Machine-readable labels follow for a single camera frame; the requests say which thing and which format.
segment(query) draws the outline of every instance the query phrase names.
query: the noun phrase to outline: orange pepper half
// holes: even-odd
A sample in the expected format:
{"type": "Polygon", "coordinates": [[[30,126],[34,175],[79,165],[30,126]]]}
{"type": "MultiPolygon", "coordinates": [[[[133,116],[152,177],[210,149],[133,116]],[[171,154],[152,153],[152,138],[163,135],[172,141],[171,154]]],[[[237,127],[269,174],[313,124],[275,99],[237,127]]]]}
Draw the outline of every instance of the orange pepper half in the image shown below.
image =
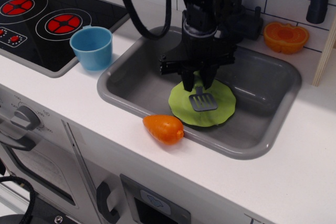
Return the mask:
{"type": "Polygon", "coordinates": [[[272,22],[264,29],[265,44],[273,51],[287,55],[300,51],[308,39],[308,31],[299,26],[272,22]]]}

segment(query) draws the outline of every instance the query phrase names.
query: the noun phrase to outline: sink rim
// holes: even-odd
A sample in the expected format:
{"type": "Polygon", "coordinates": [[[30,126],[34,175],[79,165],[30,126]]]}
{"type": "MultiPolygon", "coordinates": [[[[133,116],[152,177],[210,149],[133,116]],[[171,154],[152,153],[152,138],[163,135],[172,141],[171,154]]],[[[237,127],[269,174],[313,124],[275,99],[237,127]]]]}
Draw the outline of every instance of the sink rim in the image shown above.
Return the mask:
{"type": "MultiPolygon", "coordinates": [[[[153,29],[153,32],[160,31],[162,28],[157,27],[153,29]]],[[[181,29],[177,27],[171,27],[170,29],[171,32],[177,32],[181,33],[181,29]]],[[[109,81],[109,78],[111,77],[112,73],[114,70],[119,69],[122,67],[122,65],[134,55],[134,53],[141,48],[143,43],[145,41],[149,41],[146,38],[141,37],[139,40],[137,40],[113,65],[111,65],[105,72],[100,76],[98,82],[97,82],[97,90],[101,98],[112,104],[115,105],[127,112],[130,112],[136,116],[139,116],[141,118],[144,118],[146,115],[151,115],[155,114],[154,112],[147,110],[139,105],[136,105],[133,102],[130,102],[122,97],[119,97],[113,93],[111,93],[107,87],[107,83],[109,81]]],[[[239,50],[246,50],[249,52],[253,52],[252,50],[245,49],[240,47],[239,50]]],[[[299,71],[290,63],[274,58],[272,57],[274,61],[278,61],[282,65],[286,65],[288,68],[291,68],[292,71],[295,72],[297,75],[297,78],[293,81],[290,89],[285,93],[283,99],[281,100],[278,108],[276,109],[276,113],[271,119],[271,122],[269,123],[267,129],[265,130],[263,137],[259,139],[260,141],[252,147],[241,149],[233,146],[228,146],[227,144],[223,145],[223,142],[218,141],[217,139],[206,136],[206,134],[199,132],[195,129],[192,129],[188,127],[188,125],[185,125],[184,127],[184,132],[185,135],[184,137],[194,141],[196,143],[199,143],[207,148],[210,148],[214,151],[220,152],[223,155],[226,155],[228,157],[234,158],[234,159],[241,159],[241,160],[247,160],[247,159],[254,159],[258,158],[260,156],[265,155],[274,145],[274,142],[276,141],[277,135],[281,129],[281,126],[283,125],[287,114],[290,111],[290,108],[297,96],[297,93],[299,92],[302,84],[302,78],[299,73],[299,71]],[[202,138],[211,139],[211,144],[209,144],[209,140],[205,140],[202,138]]]]}

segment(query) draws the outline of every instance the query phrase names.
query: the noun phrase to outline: blue cup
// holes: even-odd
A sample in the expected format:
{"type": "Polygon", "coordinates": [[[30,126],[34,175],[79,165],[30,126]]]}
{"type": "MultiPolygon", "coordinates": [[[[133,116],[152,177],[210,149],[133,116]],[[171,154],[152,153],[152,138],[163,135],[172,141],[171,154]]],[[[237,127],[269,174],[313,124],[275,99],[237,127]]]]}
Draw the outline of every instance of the blue cup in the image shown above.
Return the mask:
{"type": "Polygon", "coordinates": [[[70,38],[70,46],[87,70],[102,70],[112,63],[112,33],[106,28],[85,26],[70,38]]]}

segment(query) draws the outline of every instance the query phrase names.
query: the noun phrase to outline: oven door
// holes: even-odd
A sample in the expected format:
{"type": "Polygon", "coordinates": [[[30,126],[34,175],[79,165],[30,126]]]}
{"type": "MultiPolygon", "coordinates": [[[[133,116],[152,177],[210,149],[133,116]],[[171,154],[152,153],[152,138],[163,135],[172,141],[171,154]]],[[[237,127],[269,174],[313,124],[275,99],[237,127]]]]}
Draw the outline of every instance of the oven door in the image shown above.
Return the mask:
{"type": "Polygon", "coordinates": [[[1,160],[11,175],[28,180],[39,197],[74,220],[101,223],[62,121],[54,120],[52,129],[52,137],[42,136],[45,129],[22,130],[0,114],[1,160]]]}

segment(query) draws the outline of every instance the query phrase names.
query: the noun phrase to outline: white countertop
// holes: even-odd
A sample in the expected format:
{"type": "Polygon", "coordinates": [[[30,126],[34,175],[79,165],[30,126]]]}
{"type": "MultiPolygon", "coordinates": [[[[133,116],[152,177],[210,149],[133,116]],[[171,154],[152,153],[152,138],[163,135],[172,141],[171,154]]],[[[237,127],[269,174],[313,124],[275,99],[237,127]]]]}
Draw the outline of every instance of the white countertop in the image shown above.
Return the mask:
{"type": "MultiPolygon", "coordinates": [[[[108,1],[122,4],[121,0],[108,1]]],[[[163,7],[143,1],[135,6],[149,28],[163,24],[163,7]]],[[[181,13],[173,11],[172,25],[180,22],[181,13]]],[[[114,54],[122,55],[139,37],[127,21],[113,34],[114,54]]],[[[311,83],[320,53],[304,49],[284,56],[273,53],[262,39],[245,41],[242,46],[292,63],[303,83],[274,146],[264,156],[248,161],[228,158],[185,138],[175,146],[154,141],[141,118],[99,97],[96,85],[103,71],[87,72],[77,64],[64,76],[52,79],[0,56],[0,84],[242,206],[267,223],[335,223],[336,55],[320,86],[314,87],[311,83]]]]}

